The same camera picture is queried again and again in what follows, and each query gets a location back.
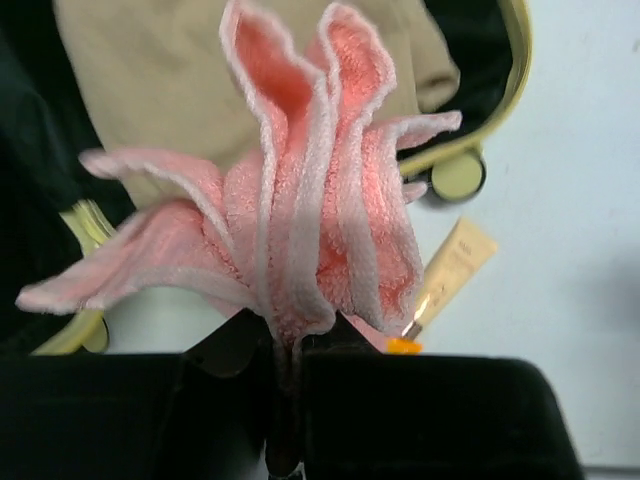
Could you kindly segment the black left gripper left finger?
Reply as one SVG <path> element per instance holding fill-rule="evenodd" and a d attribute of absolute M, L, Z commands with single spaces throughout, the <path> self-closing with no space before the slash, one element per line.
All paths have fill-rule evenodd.
<path fill-rule="evenodd" d="M 271 340 L 242 311 L 177 354 L 1 364 L 5 479 L 264 479 Z"/>

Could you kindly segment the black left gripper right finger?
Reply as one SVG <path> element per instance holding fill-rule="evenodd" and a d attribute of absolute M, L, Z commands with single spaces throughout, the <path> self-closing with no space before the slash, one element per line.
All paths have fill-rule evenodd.
<path fill-rule="evenodd" d="M 345 319 L 302 344 L 310 479 L 580 479 L 553 389 L 515 358 L 383 354 Z"/>

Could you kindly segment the pink towel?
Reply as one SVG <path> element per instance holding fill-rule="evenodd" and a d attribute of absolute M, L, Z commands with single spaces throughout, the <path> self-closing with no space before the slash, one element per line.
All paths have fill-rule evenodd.
<path fill-rule="evenodd" d="M 356 315 L 395 335 L 413 318 L 423 264 L 396 155 L 461 124 L 457 111 L 375 121 L 393 61 L 353 7 L 332 3 L 304 54 L 271 13 L 229 2 L 220 40 L 260 126 L 259 149 L 227 173 L 160 149 L 84 152 L 99 178 L 146 173 L 179 197 L 132 215 L 64 272 L 24 287 L 17 306 L 103 310 L 154 286 L 193 290 L 262 316 L 292 347 Z"/>

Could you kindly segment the orange cosmetic tube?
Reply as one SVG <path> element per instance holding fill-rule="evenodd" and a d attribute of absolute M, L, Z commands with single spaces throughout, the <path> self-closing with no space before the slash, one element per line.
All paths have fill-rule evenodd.
<path fill-rule="evenodd" d="M 390 354 L 417 355 L 422 352 L 422 345 L 407 338 L 392 338 L 387 343 L 386 351 Z"/>

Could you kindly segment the beige cosmetic tube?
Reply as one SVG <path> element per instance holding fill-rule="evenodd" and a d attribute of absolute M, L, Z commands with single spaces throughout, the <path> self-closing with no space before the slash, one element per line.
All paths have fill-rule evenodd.
<path fill-rule="evenodd" d="M 460 217 L 425 268 L 413 319 L 401 337 L 414 341 L 496 251 L 491 237 Z"/>

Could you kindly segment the yellow open suitcase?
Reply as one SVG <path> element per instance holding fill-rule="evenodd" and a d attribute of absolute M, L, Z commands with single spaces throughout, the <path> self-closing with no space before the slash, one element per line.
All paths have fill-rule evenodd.
<path fill-rule="evenodd" d="M 430 1 L 461 71 L 447 103 L 459 131 L 399 156 L 419 177 L 478 159 L 488 134 L 522 92 L 530 59 L 521 1 Z M 134 210 L 123 186 L 91 177 L 79 153 L 99 145 L 49 1 L 1 5 L 1 353 L 101 352 L 108 331 L 97 312 L 75 316 L 19 310 L 20 288 L 53 274 L 103 242 Z"/>

